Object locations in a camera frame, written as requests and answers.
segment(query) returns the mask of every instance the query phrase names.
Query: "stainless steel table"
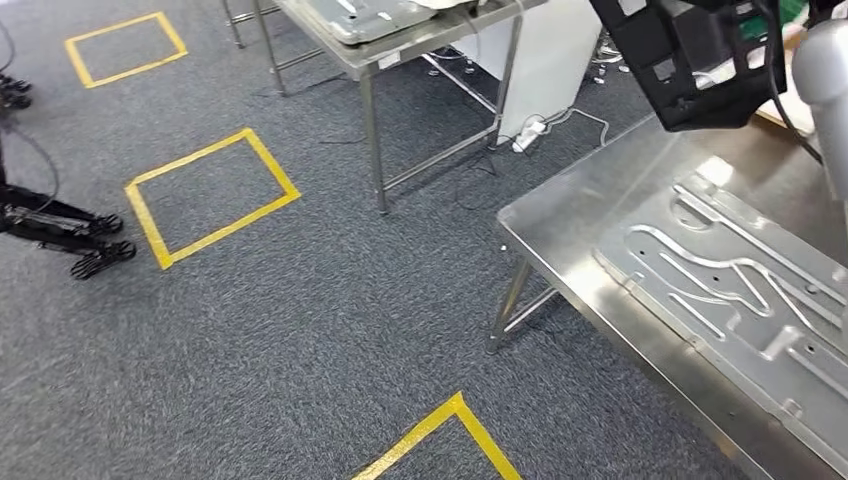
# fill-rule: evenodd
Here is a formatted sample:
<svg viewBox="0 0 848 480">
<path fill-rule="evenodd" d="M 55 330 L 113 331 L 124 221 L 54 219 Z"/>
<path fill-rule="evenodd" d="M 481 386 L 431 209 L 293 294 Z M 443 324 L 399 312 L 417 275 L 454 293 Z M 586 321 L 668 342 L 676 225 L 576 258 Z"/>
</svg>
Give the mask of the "stainless steel table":
<svg viewBox="0 0 848 480">
<path fill-rule="evenodd" d="M 461 8 L 439 12 L 432 19 L 401 30 L 373 42 L 358 46 L 345 45 L 336 40 L 328 31 L 325 22 L 310 13 L 310 7 L 303 0 L 275 0 L 275 3 L 298 27 L 301 28 L 318 48 L 298 57 L 278 63 L 274 49 L 271 46 L 268 29 L 259 0 L 253 0 L 254 18 L 259 22 L 263 39 L 270 60 L 270 70 L 274 77 L 277 90 L 285 95 L 285 87 L 280 71 L 309 60 L 321 53 L 329 55 L 353 80 L 358 81 L 362 94 L 362 104 L 365 113 L 365 133 L 371 150 L 371 172 L 374 193 L 377 197 L 377 207 L 380 213 L 388 213 L 386 192 L 410 178 L 418 175 L 442 160 L 474 145 L 482 140 L 491 139 L 500 130 L 506 94 L 509 89 L 512 65 L 521 32 L 522 12 L 545 3 L 546 0 L 491 0 L 480 7 L 476 16 L 469 16 Z M 497 103 L 492 104 L 483 95 L 474 91 L 459 78 L 444 70 L 428 52 L 445 47 L 451 43 L 502 20 L 514 18 L 512 37 L 504 67 L 503 80 L 498 89 Z M 383 176 L 383 161 L 380 154 L 380 140 L 377 129 L 377 113 L 375 109 L 372 77 L 380 71 L 396 67 L 409 60 L 424 57 L 438 68 L 447 78 L 459 85 L 472 98 L 480 102 L 494 114 L 492 125 L 465 140 L 445 149 L 444 151 L 423 160 L 408 170 L 388 180 Z"/>
<path fill-rule="evenodd" d="M 597 262 L 600 235 L 661 188 L 719 156 L 734 167 L 722 187 L 842 265 L 844 214 L 822 169 L 774 132 L 670 134 L 649 117 L 607 147 L 505 207 L 498 223 L 522 257 L 488 349 L 494 353 L 547 298 L 561 294 L 667 387 L 719 448 L 756 478 L 841 478 L 712 366 L 696 347 L 616 283 Z M 527 276 L 551 289 L 513 314 Z"/>
</svg>

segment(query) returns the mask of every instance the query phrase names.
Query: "yellow tape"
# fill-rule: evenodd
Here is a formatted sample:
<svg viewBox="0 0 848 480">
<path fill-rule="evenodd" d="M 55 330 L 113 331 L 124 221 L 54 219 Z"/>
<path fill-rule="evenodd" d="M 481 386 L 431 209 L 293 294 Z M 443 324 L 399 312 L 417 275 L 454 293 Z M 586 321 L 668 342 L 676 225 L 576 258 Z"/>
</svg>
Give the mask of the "yellow tape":
<svg viewBox="0 0 848 480">
<path fill-rule="evenodd" d="M 150 62 L 146 65 L 142 65 L 140 67 L 133 68 L 132 70 L 127 70 L 126 72 L 118 73 L 116 75 L 112 75 L 111 77 L 103 78 L 101 80 L 94 80 L 91 78 L 91 72 L 88 71 L 88 68 L 85 66 L 85 62 L 83 62 L 82 56 L 80 55 L 79 50 L 77 49 L 77 42 L 153 19 L 159 22 L 159 26 L 162 27 L 162 30 L 164 30 L 165 32 L 165 35 L 167 35 L 168 38 L 171 40 L 171 43 L 174 44 L 176 53 L 162 60 Z M 95 30 L 93 32 L 69 38 L 65 40 L 65 50 L 68 51 L 68 56 L 71 59 L 71 64 L 73 65 L 74 70 L 76 70 L 77 76 L 79 76 L 80 81 L 83 85 L 85 85 L 86 88 L 94 88 L 99 87 L 101 85 L 106 85 L 107 83 L 112 83 L 116 80 L 129 77 L 130 75 L 145 72 L 147 70 L 151 70 L 161 65 L 164 65 L 168 62 L 173 62 L 174 60 L 188 54 L 185 43 L 182 41 L 180 36 L 177 35 L 177 32 L 176 30 L 174 30 L 173 25 L 171 25 L 171 22 L 168 21 L 168 18 L 165 17 L 165 14 L 163 12 L 151 13 L 149 15 L 134 18 L 132 20 L 127 20 L 126 22 L 121 22 L 117 25 L 112 25 L 110 27 L 101 28 L 100 30 Z"/>
<path fill-rule="evenodd" d="M 144 203 L 144 199 L 141 198 L 141 192 L 138 191 L 138 185 L 130 183 L 126 186 L 125 191 L 127 192 L 127 197 L 130 199 L 130 205 L 132 205 L 133 210 L 135 210 L 135 215 L 138 217 L 138 222 L 141 224 L 141 228 L 147 236 L 147 241 L 150 243 L 151 250 L 153 250 L 153 256 L 156 257 L 156 261 L 159 262 L 159 266 L 162 267 L 162 270 L 167 269 L 174 264 L 174 260 L 168 253 L 168 247 L 165 246 L 165 240 L 162 239 L 162 235 L 156 227 L 156 222 L 153 221 L 153 216 L 150 215 L 150 210 L 147 208 L 147 204 Z"/>
<path fill-rule="evenodd" d="M 365 470 L 358 473 L 353 480 L 374 480 L 385 472 L 389 467 L 395 464 L 401 457 L 406 455 L 413 447 L 418 445 L 421 440 L 427 435 L 433 433 L 450 417 L 456 415 L 457 418 L 465 426 L 465 429 L 471 435 L 471 438 L 477 442 L 477 445 L 483 450 L 483 453 L 492 462 L 492 465 L 506 480 L 521 480 L 521 475 L 509 463 L 504 453 L 495 444 L 489 432 L 483 427 L 471 409 L 465 404 L 462 398 L 462 392 L 457 392 L 447 402 L 443 403 L 439 408 L 427 415 L 424 420 L 418 423 L 412 430 L 409 431 L 394 447 L 389 449 L 376 462 L 372 463 Z"/>
<path fill-rule="evenodd" d="M 153 216 L 150 214 L 150 210 L 147 208 L 147 205 L 144 203 L 144 198 L 141 196 L 141 192 L 138 189 L 138 185 L 142 182 L 146 182 L 152 178 L 158 177 L 164 173 L 170 172 L 176 168 L 188 165 L 189 163 L 209 155 L 215 151 L 226 148 L 240 140 L 247 140 L 259 158 L 262 159 L 262 162 L 268 167 L 271 174 L 280 184 L 280 188 L 283 191 L 283 196 L 274 200 L 273 202 L 261 207 L 252 213 L 245 215 L 244 217 L 236 220 L 230 225 L 223 227 L 221 229 L 212 232 L 211 234 L 201 238 L 200 240 L 183 247 L 176 252 L 169 252 L 168 247 L 165 245 L 165 241 L 162 238 L 162 235 L 159 233 L 159 229 L 156 227 L 156 223 L 153 220 Z M 143 173 L 137 177 L 135 177 L 125 188 L 127 193 L 127 197 L 130 200 L 130 204 L 135 210 L 136 216 L 138 217 L 138 221 L 141 224 L 142 230 L 144 230 L 144 234 L 147 236 L 147 241 L 150 243 L 150 248 L 153 251 L 153 255 L 156 257 L 156 261 L 159 262 L 159 266 L 162 270 L 166 270 L 174 262 L 182 260 L 189 255 L 197 253 L 199 250 L 208 247 L 209 245 L 217 242 L 218 240 L 230 235 L 231 233 L 250 225 L 256 220 L 268 215 L 269 213 L 282 208 L 289 203 L 300 198 L 300 192 L 294 186 L 294 184 L 289 180 L 289 177 L 283 172 L 283 169 L 280 168 L 280 165 L 274 160 L 274 157 L 271 155 L 271 152 L 268 151 L 268 148 L 259 140 L 259 137 L 256 136 L 256 133 L 250 128 L 245 128 L 242 131 L 236 133 L 233 136 L 227 137 L 219 142 L 216 142 L 202 150 L 199 150 L 191 155 L 183 157 L 179 160 L 175 160 L 171 163 L 163 165 L 159 168 L 153 169 L 147 173 Z"/>
</svg>

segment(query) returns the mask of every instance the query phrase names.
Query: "metal tray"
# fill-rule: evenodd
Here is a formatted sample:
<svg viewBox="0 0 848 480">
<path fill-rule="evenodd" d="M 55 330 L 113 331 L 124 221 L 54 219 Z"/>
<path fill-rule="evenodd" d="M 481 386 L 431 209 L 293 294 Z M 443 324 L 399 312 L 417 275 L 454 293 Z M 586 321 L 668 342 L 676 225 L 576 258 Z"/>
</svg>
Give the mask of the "metal tray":
<svg viewBox="0 0 848 480">
<path fill-rule="evenodd" d="M 844 267 L 697 173 L 607 230 L 595 257 L 848 477 Z"/>
</svg>

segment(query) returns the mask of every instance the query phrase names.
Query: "gray carpet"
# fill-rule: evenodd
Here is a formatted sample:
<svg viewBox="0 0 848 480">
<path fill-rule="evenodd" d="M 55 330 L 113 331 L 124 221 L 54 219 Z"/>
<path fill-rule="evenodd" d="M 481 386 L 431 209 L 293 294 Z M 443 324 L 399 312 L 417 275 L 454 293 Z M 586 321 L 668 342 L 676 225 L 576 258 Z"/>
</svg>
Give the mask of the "gray carpet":
<svg viewBox="0 0 848 480">
<path fill-rule="evenodd" d="M 83 88 L 63 41 L 160 9 L 189 54 Z M 513 260 L 494 215 L 591 151 L 597 125 L 575 117 L 529 157 L 472 152 L 393 190 L 380 217 L 357 85 L 328 81 L 339 71 L 327 59 L 287 71 L 297 94 L 284 99 L 255 25 L 237 50 L 214 1 L 28 0 L 0 5 L 0 18 L 18 45 L 10 72 L 37 85 L 20 128 L 54 156 L 62 198 L 125 215 L 140 246 L 80 283 L 66 275 L 73 259 L 0 238 L 3 478 L 350 478 L 457 391 L 527 479 L 740 476 L 564 301 L 484 353 Z M 281 58 L 310 48 L 281 15 L 269 20 Z M 148 27 L 80 45 L 94 78 L 166 55 Z M 484 124 L 426 71 L 413 62 L 377 79 L 390 172 Z M 578 105 L 612 135 L 649 112 L 616 72 Z M 124 185 L 244 127 L 303 196 L 160 270 Z M 38 157 L 6 147 L 12 180 L 49 191 Z M 234 146 L 142 193 L 173 250 L 275 191 Z M 497 478 L 455 419 L 384 475 Z"/>
</svg>

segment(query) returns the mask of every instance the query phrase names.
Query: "white power strip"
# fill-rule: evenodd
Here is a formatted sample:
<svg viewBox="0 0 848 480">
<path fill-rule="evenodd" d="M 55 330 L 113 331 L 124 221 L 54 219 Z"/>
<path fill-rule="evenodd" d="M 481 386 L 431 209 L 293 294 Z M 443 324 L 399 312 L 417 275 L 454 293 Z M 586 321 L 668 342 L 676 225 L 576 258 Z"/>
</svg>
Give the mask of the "white power strip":
<svg viewBox="0 0 848 480">
<path fill-rule="evenodd" d="M 538 120 L 524 127 L 524 130 L 512 142 L 512 151 L 515 153 L 526 152 L 527 147 L 539 138 L 539 135 L 545 131 L 545 128 L 547 128 L 545 124 Z"/>
</svg>

